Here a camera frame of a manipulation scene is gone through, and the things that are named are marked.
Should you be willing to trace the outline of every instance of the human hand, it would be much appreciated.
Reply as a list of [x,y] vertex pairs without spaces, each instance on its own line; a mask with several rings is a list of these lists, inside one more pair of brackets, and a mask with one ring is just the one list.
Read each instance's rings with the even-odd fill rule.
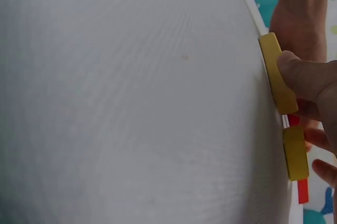
[[[316,63],[300,60],[290,51],[278,59],[285,83],[303,99],[297,115],[321,121],[323,130],[307,128],[305,140],[337,154],[337,61]],[[321,160],[312,163],[313,170],[335,189],[333,197],[334,223],[337,223],[337,168]]]
[[[302,60],[326,61],[325,18],[328,0],[279,0],[270,31],[275,32],[282,50],[290,50]],[[301,118],[304,128],[318,122]],[[307,151],[311,144],[306,143]]]

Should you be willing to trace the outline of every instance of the toy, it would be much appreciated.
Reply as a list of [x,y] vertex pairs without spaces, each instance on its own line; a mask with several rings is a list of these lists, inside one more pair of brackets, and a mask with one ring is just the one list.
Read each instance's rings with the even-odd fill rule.
[[309,185],[308,179],[302,179],[297,181],[297,186],[299,190],[299,204],[305,204],[309,202]]
[[282,51],[275,33],[261,36],[259,42],[277,110],[281,115],[292,114],[298,110],[298,105],[295,93],[283,81],[276,64]]
[[301,126],[283,130],[283,147],[291,181],[302,180],[309,176],[304,135]]

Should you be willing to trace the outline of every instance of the yellow plastic piece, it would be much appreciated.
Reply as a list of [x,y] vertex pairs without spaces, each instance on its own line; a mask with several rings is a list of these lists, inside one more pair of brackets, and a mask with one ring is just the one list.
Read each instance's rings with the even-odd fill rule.
[[276,64],[282,51],[275,33],[261,36],[259,42],[277,110],[281,115],[292,114],[298,110],[298,105],[295,93],[283,81]]
[[302,180],[309,176],[308,159],[301,126],[283,130],[283,147],[291,181]]

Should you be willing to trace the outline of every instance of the red strip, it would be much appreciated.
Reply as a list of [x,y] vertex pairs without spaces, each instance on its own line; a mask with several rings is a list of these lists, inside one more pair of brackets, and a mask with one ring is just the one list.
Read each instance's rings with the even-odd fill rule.
[[309,202],[309,187],[308,180],[303,179],[297,181],[298,189],[299,189],[299,204],[304,204]]
[[295,115],[288,115],[289,125],[290,126],[297,126],[300,124],[300,118]]

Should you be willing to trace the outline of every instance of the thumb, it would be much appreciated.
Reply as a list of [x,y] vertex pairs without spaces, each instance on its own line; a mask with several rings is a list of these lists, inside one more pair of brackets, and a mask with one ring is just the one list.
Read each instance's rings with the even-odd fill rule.
[[318,95],[331,82],[329,72],[332,69],[328,64],[300,60],[288,50],[277,59],[277,65],[287,86],[306,100],[316,102]]

